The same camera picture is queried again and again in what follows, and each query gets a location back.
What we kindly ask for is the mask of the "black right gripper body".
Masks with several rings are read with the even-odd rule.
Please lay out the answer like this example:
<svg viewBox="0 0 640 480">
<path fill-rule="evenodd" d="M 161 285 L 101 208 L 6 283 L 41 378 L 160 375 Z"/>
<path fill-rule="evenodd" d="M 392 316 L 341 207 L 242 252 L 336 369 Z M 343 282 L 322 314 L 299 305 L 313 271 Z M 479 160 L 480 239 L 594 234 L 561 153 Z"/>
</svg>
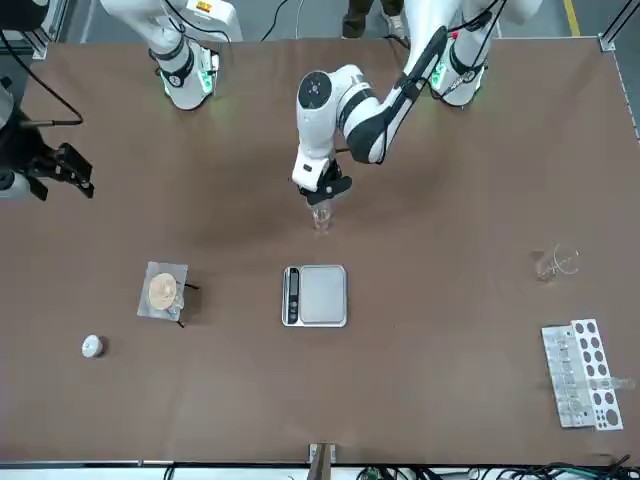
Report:
<svg viewBox="0 0 640 480">
<path fill-rule="evenodd" d="M 14 117 L 1 129 L 1 175 L 50 176 L 56 172 L 55 150 L 27 117 Z"/>
</svg>

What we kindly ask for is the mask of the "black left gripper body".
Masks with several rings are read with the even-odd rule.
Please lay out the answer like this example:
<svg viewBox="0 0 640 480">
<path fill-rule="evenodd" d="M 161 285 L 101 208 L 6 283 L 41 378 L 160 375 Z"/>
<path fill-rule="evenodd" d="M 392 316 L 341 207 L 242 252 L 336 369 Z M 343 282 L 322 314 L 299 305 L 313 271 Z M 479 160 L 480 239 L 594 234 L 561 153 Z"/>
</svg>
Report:
<svg viewBox="0 0 640 480">
<path fill-rule="evenodd" d="M 317 193 L 337 193 L 343 179 L 340 166 L 335 160 L 327 163 L 317 182 Z"/>
</svg>

